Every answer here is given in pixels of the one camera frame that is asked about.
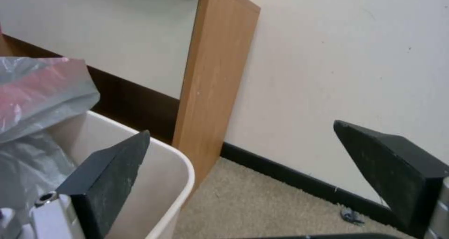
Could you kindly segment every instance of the beige carpet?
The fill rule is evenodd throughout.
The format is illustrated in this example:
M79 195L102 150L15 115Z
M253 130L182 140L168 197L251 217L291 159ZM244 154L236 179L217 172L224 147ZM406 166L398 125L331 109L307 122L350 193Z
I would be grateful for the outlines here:
M377 232L410 238L363 217L355 226L340 207L251 169L220 159L180 213L175 239L245 238Z

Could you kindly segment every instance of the trash bag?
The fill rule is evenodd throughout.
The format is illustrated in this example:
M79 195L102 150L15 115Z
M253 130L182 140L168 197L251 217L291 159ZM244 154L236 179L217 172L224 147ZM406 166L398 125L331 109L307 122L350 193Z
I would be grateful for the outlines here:
M45 129L99 98L83 60L0 57L0 207L15 209L22 224L75 169Z

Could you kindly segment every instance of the white wall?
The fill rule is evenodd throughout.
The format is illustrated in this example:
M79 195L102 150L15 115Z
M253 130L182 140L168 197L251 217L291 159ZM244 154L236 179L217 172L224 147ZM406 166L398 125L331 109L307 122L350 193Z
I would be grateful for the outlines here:
M181 94L198 0L0 0L5 34Z
M332 129L449 162L449 0L252 0L262 12L226 141L379 201Z

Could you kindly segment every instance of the white trash can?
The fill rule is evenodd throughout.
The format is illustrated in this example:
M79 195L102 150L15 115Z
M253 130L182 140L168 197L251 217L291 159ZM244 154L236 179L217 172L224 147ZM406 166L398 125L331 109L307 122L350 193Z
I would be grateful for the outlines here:
M49 129L54 140L76 164L91 153L138 133L89 111ZM172 238L179 211L192 191L195 173L176 148L150 139L136 182L107 238Z

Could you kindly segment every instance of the black edge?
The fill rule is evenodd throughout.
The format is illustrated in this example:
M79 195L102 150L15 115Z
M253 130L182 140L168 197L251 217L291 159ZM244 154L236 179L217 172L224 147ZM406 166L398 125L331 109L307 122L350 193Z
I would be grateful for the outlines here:
M390 225L399 231L409 234L390 209L369 199L365 199L336 186L332 186L326 182L295 171L282 164L278 164L277 162L273 162L229 143L223 144L220 155L225 159L284 182L289 186L301 189L306 193L334 204L342 204L346 207L350 207L379 223Z

